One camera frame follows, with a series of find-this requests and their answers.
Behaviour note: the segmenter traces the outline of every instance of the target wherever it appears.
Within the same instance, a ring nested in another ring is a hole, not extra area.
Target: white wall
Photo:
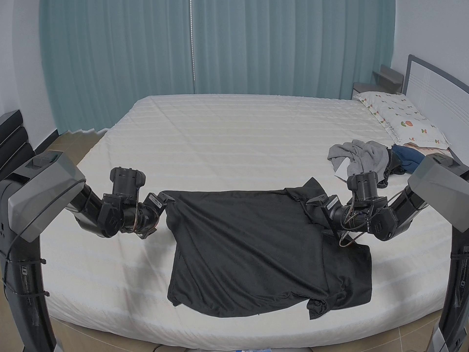
[[[56,126],[39,46],[39,0],[0,0],[0,114],[20,109],[36,148]]]
[[[391,67],[415,55],[469,85],[469,0],[396,0]]]

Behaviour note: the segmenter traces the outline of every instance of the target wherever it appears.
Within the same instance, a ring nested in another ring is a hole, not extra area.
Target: gray nightstand
[[[353,84],[352,98],[366,91],[379,91],[379,92],[389,92],[390,94],[396,94],[397,92],[402,92],[402,84],[404,83],[404,75],[390,67],[381,65],[379,72],[373,71],[373,76],[376,81],[376,85],[373,84],[362,84],[360,82],[355,82]]]

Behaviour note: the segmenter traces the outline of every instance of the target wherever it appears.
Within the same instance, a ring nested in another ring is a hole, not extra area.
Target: curtain
[[[189,0],[41,0],[59,133],[113,126],[148,95],[194,92]]]
[[[391,63],[395,0],[192,0],[195,91],[349,99]]]

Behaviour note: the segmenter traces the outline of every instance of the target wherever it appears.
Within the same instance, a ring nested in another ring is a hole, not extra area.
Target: gray towel
[[[375,141],[364,143],[354,139],[352,142],[332,146],[327,159],[332,162],[334,171],[337,171],[346,157],[350,158],[347,167],[348,176],[374,171],[378,174],[378,182],[384,180],[384,170],[389,162],[386,146]]]

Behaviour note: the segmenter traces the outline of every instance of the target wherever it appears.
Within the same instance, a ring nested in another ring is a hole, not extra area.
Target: white bed sheet
[[[79,164],[101,196],[109,171],[146,174],[141,190],[271,190],[315,177],[347,201],[346,184],[327,161],[331,145],[357,138],[392,140],[357,101],[263,95],[147,97]],[[393,175],[380,195],[392,196],[408,175]],[[146,240],[98,238],[63,211],[42,234],[44,284],[50,314],[93,329],[188,348],[234,350],[341,343],[395,328],[442,308],[451,226],[427,208],[410,229],[388,242],[363,236],[372,251],[372,300],[309,320],[306,301],[245,318],[219,319],[184,305],[167,288],[175,240],[164,215]]]

